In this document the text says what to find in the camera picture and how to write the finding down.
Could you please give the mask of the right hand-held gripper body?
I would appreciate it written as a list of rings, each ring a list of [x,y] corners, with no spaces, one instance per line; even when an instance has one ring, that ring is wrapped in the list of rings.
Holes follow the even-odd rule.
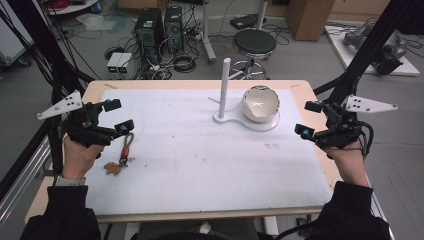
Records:
[[[349,95],[342,103],[323,103],[323,112],[327,117],[326,130],[314,134],[314,142],[322,149],[337,147],[343,149],[358,140],[363,133],[361,127],[369,129],[369,136],[373,134],[372,127],[357,118],[358,113],[380,113],[398,109],[396,104],[389,104],[371,100],[356,95]]]

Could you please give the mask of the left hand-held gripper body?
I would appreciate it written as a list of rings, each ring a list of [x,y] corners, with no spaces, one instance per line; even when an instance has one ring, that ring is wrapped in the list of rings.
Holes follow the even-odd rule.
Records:
[[[61,127],[72,141],[86,147],[92,144],[109,146],[115,138],[115,129],[99,125],[99,115],[104,111],[100,103],[84,104],[80,92],[75,90],[44,112],[38,113],[37,118],[43,120],[67,113]]]

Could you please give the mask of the keychain with brown bear charm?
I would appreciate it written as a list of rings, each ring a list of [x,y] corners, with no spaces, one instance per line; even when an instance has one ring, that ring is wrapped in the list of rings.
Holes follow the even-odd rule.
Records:
[[[123,168],[127,167],[127,162],[129,160],[129,151],[130,146],[134,140],[134,134],[129,133],[124,138],[123,147],[121,149],[120,158],[118,162],[108,162],[104,165],[104,169],[108,175],[118,175]]]

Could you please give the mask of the person's right hand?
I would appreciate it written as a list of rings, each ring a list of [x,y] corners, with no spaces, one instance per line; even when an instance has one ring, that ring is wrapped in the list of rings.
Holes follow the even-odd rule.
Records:
[[[343,149],[331,147],[324,152],[333,159],[344,182],[368,187],[362,145],[359,140]]]

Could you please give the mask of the person's left hand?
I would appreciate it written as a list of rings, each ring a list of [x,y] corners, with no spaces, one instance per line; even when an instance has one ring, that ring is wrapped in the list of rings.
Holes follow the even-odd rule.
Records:
[[[64,165],[62,176],[66,179],[83,179],[93,167],[96,157],[104,146],[93,144],[89,147],[72,141],[68,135],[63,139]]]

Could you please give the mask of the white power supply box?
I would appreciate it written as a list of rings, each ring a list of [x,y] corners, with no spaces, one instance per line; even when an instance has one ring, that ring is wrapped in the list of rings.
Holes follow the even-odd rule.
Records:
[[[107,63],[107,69],[111,74],[117,73],[118,72],[118,65],[120,62],[122,54],[115,52],[111,55],[108,63]]]
[[[132,70],[132,54],[122,53],[117,68],[120,74],[128,75]]]

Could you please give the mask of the white eggshell-shaped bowl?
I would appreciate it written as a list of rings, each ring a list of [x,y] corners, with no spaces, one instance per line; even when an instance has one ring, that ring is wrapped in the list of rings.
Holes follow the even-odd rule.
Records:
[[[243,114],[258,123],[270,121],[279,112],[280,100],[277,93],[264,85],[248,89],[241,101]]]

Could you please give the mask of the white floor board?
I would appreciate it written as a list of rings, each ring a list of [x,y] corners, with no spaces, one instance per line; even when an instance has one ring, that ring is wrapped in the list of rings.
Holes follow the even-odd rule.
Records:
[[[342,27],[326,26],[325,30],[327,37],[337,53],[342,65],[344,68],[347,68],[357,50],[353,46],[345,46],[343,44],[346,31]],[[406,57],[401,57],[400,61],[402,62],[402,65],[398,66],[393,72],[391,72],[391,76],[418,76],[420,74],[420,72]]]

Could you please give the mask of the black computer tower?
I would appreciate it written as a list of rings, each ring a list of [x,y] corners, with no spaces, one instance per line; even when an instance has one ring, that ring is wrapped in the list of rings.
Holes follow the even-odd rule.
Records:
[[[152,64],[160,64],[165,41],[162,12],[159,8],[143,8],[134,27],[135,36],[142,54]]]
[[[165,30],[168,40],[168,52],[177,53],[183,50],[182,7],[168,6],[165,11]]]

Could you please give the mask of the black round stool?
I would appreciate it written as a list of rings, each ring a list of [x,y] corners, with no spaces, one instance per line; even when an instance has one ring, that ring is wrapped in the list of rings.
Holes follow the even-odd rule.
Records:
[[[231,68],[231,77],[239,80],[268,80],[265,68],[256,62],[256,59],[268,59],[275,51],[275,38],[257,29],[245,29],[237,32],[232,40],[233,49],[246,57],[246,60],[237,61]]]

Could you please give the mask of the brown cardboard box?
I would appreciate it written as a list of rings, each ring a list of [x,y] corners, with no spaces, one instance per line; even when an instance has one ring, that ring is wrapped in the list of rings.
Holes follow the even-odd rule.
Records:
[[[290,0],[285,20],[297,41],[318,41],[336,0]]]

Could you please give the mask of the white stand with pole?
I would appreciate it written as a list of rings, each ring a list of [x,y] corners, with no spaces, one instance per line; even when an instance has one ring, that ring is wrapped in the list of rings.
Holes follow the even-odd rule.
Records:
[[[213,120],[218,124],[225,124],[230,122],[237,123],[245,127],[246,129],[250,131],[254,131],[254,132],[268,132],[276,128],[280,121],[280,112],[278,112],[277,115],[273,117],[270,121],[264,122],[264,123],[254,122],[248,119],[243,114],[241,101],[244,94],[242,95],[240,102],[234,109],[232,110],[226,109],[226,100],[227,100],[227,91],[228,91],[229,81],[233,79],[230,74],[230,67],[231,67],[231,59],[225,58],[223,60],[223,67],[222,67],[220,97],[218,100],[216,100],[216,103],[219,104],[219,109],[214,113]]]

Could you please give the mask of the grey robot device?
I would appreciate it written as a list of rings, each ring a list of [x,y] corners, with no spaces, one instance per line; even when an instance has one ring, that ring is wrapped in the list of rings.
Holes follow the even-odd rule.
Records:
[[[366,22],[354,31],[347,32],[343,39],[345,46],[353,46],[358,50],[364,43],[374,22]],[[383,47],[379,50],[377,57],[371,62],[376,72],[380,75],[389,75],[397,67],[402,65],[400,58],[407,52],[406,41],[402,40],[396,33],[392,33]]]

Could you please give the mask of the black flat case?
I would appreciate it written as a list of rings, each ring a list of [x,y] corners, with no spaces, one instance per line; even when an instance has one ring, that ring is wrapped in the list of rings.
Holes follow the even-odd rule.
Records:
[[[242,17],[235,17],[230,20],[230,24],[237,30],[245,28],[255,28],[257,25],[258,15],[249,14]]]

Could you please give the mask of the white table leg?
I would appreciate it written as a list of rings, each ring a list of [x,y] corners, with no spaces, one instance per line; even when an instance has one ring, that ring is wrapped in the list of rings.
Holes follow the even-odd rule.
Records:
[[[213,49],[213,46],[211,44],[211,41],[209,39],[209,24],[208,24],[208,20],[209,20],[209,14],[208,14],[208,4],[209,4],[209,0],[202,0],[202,14],[203,14],[203,30],[201,33],[201,40],[204,46],[204,49],[206,51],[207,54],[207,58],[208,58],[208,63],[209,64],[213,64],[216,61],[216,54],[215,51]]]

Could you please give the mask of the aluminium rail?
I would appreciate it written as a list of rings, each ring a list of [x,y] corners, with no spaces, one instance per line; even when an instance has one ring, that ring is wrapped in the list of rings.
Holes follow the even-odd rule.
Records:
[[[11,187],[0,201],[0,229],[6,224],[14,208],[29,188],[36,175],[40,172],[43,163],[50,155],[49,141],[43,137],[41,142],[36,145],[33,153],[30,154],[28,162],[23,170],[13,181]]]

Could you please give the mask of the black metal frame strut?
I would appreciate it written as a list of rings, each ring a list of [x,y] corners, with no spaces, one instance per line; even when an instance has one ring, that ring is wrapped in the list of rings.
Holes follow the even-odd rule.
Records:
[[[34,45],[29,46],[29,42],[16,29],[13,22],[7,19],[6,13],[2,10],[0,17],[29,51],[44,79],[52,87],[51,103],[58,103],[75,90],[83,94],[86,90],[84,83],[90,83],[94,78],[68,61],[33,0],[6,0],[6,2],[34,41]]]
[[[347,69],[339,77],[314,89],[314,94],[318,96],[332,89],[325,102],[337,104],[341,104],[348,95],[355,94],[365,70],[417,1],[390,0]]]

